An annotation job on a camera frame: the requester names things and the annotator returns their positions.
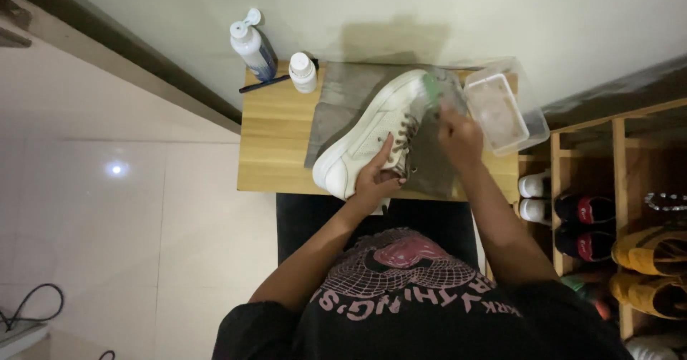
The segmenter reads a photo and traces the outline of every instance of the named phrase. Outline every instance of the small white bottle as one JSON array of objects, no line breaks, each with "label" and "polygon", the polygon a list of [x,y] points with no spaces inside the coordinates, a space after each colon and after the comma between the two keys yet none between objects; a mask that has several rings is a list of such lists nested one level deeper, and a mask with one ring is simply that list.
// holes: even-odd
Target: small white bottle
[{"label": "small white bottle", "polygon": [[291,56],[288,64],[288,74],[296,90],[301,93],[310,93],[317,87],[317,71],[315,64],[304,53],[296,53]]},{"label": "small white bottle", "polygon": [[260,33],[255,30],[262,15],[258,9],[250,9],[245,20],[232,23],[232,47],[236,50],[248,69],[259,81],[269,81],[277,75],[277,66],[262,41]]}]

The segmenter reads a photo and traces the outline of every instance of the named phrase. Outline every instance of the tile floor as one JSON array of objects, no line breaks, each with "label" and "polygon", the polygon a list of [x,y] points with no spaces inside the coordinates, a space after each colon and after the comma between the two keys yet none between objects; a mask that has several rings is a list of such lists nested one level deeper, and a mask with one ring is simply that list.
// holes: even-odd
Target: tile floor
[{"label": "tile floor", "polygon": [[[67,301],[18,359],[206,359],[276,268],[274,193],[236,191],[238,144],[0,140],[0,307]],[[50,315],[41,290],[24,315]]]}]

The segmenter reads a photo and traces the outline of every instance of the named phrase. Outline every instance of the clear plastic container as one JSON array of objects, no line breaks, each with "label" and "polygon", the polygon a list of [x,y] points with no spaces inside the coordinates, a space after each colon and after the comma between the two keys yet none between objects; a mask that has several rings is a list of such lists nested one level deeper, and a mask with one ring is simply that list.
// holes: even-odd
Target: clear plastic container
[{"label": "clear plastic container", "polygon": [[484,146],[498,156],[543,143],[549,126],[520,62],[494,62],[465,79],[468,110],[482,127]]}]

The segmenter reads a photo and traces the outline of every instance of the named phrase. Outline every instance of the white sneaker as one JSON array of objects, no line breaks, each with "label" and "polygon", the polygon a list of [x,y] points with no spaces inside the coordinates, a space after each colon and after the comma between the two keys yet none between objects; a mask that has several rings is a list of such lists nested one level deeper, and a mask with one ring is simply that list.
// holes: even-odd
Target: white sneaker
[{"label": "white sneaker", "polygon": [[551,200],[523,199],[520,202],[520,218],[529,222],[551,225]]},{"label": "white sneaker", "polygon": [[408,175],[409,142],[417,133],[425,109],[424,103],[413,102],[424,91],[425,74],[424,70],[411,70],[377,93],[358,123],[315,162],[313,179],[317,186],[339,199],[351,197],[358,173],[379,153],[389,133],[394,136],[394,146],[383,169]]},{"label": "white sneaker", "polygon": [[523,198],[550,198],[551,170],[521,177],[517,181],[517,188]]}]

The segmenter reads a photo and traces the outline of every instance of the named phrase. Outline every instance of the gray towel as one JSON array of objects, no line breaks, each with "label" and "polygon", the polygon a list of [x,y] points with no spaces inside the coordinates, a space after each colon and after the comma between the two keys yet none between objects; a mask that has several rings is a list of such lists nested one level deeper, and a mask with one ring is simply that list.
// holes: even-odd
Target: gray towel
[{"label": "gray towel", "polygon": [[[465,114],[467,104],[453,71],[429,65],[375,65],[329,62],[324,74],[320,101],[315,106],[305,168],[312,168],[317,157],[344,136],[358,122],[377,92],[409,70],[422,68],[433,73],[444,91],[444,98]],[[410,170],[403,189],[448,198],[452,194],[453,168],[437,142],[438,107],[429,110],[411,142]]]}]

